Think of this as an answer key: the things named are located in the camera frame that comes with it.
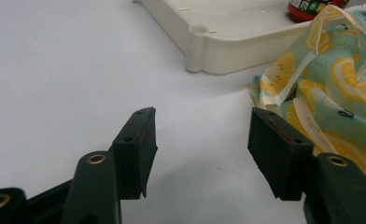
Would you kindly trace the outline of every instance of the plastic tray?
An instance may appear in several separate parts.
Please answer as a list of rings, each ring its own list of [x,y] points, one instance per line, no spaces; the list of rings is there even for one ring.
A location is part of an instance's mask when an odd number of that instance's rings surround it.
[[[138,0],[186,55],[186,68],[228,74],[269,63],[309,22],[296,23],[288,0]]]

